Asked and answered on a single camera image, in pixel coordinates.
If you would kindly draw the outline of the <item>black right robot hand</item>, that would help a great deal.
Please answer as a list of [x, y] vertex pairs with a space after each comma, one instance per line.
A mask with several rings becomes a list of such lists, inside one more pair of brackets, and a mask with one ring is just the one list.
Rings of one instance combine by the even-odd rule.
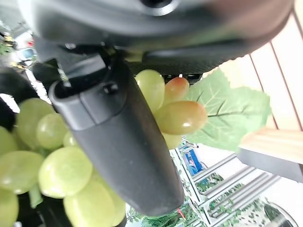
[[180, 206], [182, 184], [134, 73], [201, 74], [256, 50], [292, 0], [20, 0], [40, 62], [67, 76], [48, 91], [108, 184], [146, 215]]

